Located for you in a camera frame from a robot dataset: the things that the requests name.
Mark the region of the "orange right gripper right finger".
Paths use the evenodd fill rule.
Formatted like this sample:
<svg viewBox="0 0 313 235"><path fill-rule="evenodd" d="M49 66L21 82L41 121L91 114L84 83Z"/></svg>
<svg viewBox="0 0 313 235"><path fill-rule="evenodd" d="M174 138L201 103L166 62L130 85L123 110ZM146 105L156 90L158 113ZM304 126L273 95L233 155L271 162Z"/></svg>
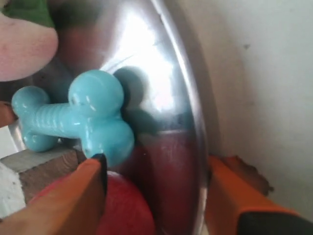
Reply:
<svg viewBox="0 0 313 235"><path fill-rule="evenodd" d="M238 156L208 158L211 178L206 225L211 235L311 235L312 222L281 207L268 194L273 187Z"/></svg>

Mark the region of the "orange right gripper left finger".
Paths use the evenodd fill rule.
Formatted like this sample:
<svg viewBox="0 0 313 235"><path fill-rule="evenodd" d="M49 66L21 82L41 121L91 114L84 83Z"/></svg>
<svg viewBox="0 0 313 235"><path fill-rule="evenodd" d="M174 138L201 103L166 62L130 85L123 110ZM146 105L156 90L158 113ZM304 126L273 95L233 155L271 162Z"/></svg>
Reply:
<svg viewBox="0 0 313 235"><path fill-rule="evenodd" d="M0 222L2 235L94 235L104 212L107 161L85 160L49 193Z"/></svg>

